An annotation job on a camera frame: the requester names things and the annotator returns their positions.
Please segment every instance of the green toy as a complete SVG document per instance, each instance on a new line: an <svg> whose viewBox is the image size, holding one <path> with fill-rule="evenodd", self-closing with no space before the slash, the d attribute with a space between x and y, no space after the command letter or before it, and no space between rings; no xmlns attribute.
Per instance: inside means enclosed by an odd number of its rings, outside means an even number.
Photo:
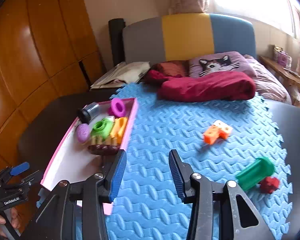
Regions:
<svg viewBox="0 0 300 240"><path fill-rule="evenodd" d="M113 127L113 122L109 120L108 118L104 118L101 121L97 122L91 131L92 136L101 136L103 140L105 140Z"/></svg>
<svg viewBox="0 0 300 240"><path fill-rule="evenodd" d="M274 165L267 157L257 158L253 164L249 165L243 171L240 171L235 177L239 186L247 191L274 173Z"/></svg>

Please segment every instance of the cat pillow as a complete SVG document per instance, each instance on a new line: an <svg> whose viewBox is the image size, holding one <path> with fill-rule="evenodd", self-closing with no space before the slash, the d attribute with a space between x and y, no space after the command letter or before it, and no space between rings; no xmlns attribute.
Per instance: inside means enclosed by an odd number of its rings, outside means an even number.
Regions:
<svg viewBox="0 0 300 240"><path fill-rule="evenodd" d="M251 78L256 77L254 69L236 51L205 55L189 60L190 77L202 77L219 71L239 71Z"/></svg>

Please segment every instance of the human hand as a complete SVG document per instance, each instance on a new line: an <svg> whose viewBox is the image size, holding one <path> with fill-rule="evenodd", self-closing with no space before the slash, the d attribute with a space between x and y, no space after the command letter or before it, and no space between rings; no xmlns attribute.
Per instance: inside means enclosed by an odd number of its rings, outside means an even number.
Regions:
<svg viewBox="0 0 300 240"><path fill-rule="evenodd" d="M13 228L15 229L18 229L20 228L20 220L19 220L19 217L18 217L18 211L15 209L15 208L11 208L10 209L10 212L11 212L11 225ZM6 223L6 220L0 216L0 225L4 225ZM0 236L3 236L3 237L7 237L5 235L5 233L1 230L0 228Z"/></svg>

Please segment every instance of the textured mat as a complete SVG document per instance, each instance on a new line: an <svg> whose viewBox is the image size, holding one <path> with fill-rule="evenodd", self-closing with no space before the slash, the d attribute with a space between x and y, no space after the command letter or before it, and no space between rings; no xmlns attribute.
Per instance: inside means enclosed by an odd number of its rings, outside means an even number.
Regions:
<svg viewBox="0 0 300 240"><path fill-rule="evenodd" d="M186 239L191 205L177 197L168 165L168 153L176 149L183 162L216 182L235 180L235 175L267 156L274 163L280 188L272 195L248 192L276 240L289 229L286 218L291 211L287 183L290 166L281 149L282 136L271 121L261 96L249 101L209 101L178 103L157 100L156 90L144 84L129 84L113 97L138 98L139 110L127 150L127 167L113 214L106 219L109 238ZM234 128L228 140L213 146L202 142L202 133L221 120ZM213 239L218 239L215 215Z"/></svg>

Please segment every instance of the silver bolt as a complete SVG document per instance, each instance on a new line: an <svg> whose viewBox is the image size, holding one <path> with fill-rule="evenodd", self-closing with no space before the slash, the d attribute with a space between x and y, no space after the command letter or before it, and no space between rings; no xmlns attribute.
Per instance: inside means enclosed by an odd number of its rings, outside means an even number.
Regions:
<svg viewBox="0 0 300 240"><path fill-rule="evenodd" d="M94 174L94 177L96 179L102 179L103 178L103 174L101 172L98 172L98 173Z"/></svg>
<svg viewBox="0 0 300 240"><path fill-rule="evenodd" d="M200 173L192 173L192 178L194 178L194 179L201 179L202 178L202 176L201 176L201 174Z"/></svg>
<svg viewBox="0 0 300 240"><path fill-rule="evenodd" d="M66 181L66 180L62 180L62 181L59 182L60 187L65 187L67 185L68 185L68 181Z"/></svg>
<svg viewBox="0 0 300 240"><path fill-rule="evenodd" d="M229 187L236 187L236 186L237 186L237 183L236 183L235 181L233 181L233 180L229 180L229 181L228 181L228 186L229 186Z"/></svg>

